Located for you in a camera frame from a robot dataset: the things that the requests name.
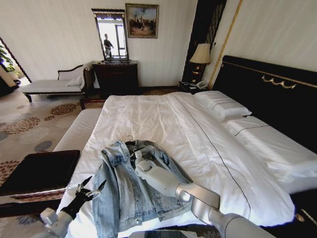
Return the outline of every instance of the lamp base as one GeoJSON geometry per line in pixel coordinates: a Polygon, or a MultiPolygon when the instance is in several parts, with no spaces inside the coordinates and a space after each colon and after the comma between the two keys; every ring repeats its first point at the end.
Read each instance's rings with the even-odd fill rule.
{"type": "Polygon", "coordinates": [[[192,71],[191,82],[196,84],[202,80],[204,67],[202,65],[198,65],[192,71]]]}

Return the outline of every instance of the person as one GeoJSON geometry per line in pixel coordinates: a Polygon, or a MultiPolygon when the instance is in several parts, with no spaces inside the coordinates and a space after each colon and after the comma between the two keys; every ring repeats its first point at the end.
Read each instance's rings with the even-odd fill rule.
{"type": "Polygon", "coordinates": [[[107,34],[105,34],[104,46],[105,46],[105,49],[106,49],[106,56],[111,57],[111,47],[113,48],[113,45],[108,40],[108,35],[107,34]]]}

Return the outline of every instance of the white duvet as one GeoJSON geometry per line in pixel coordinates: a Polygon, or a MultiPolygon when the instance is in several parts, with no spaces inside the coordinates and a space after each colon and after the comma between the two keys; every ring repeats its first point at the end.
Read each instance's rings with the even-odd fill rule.
{"type": "MultiPolygon", "coordinates": [[[[242,215],[257,225],[290,222],[294,205],[267,168],[209,116],[186,93],[163,96],[110,96],[86,144],[59,210],[73,199],[76,185],[94,175],[100,151],[118,140],[150,140],[159,144],[191,177],[221,196],[222,213],[242,215]]],[[[198,223],[191,212],[159,222],[143,222],[119,236],[158,227],[198,223]]],[[[92,202],[86,202],[70,224],[68,237],[96,237],[92,202]]]]}

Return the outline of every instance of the floor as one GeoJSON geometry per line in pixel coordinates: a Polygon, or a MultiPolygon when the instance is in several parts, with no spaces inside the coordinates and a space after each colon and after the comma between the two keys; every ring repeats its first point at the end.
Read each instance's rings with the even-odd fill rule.
{"type": "MultiPolygon", "coordinates": [[[[28,84],[26,78],[21,85],[28,84]]],[[[142,88],[143,95],[163,95],[177,87],[142,88]]],[[[52,151],[81,112],[82,96],[32,95],[32,103],[16,89],[0,97],[0,185],[23,158],[52,151]]],[[[88,105],[102,107],[102,104],[88,105]]],[[[0,218],[0,237],[30,237],[42,224],[32,216],[0,218]]]]}

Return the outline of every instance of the picture frame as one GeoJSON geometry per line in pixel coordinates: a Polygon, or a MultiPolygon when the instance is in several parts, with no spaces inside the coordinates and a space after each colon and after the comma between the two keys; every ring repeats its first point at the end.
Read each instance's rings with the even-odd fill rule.
{"type": "Polygon", "coordinates": [[[159,5],[126,3],[129,38],[157,38],[159,5]]]}

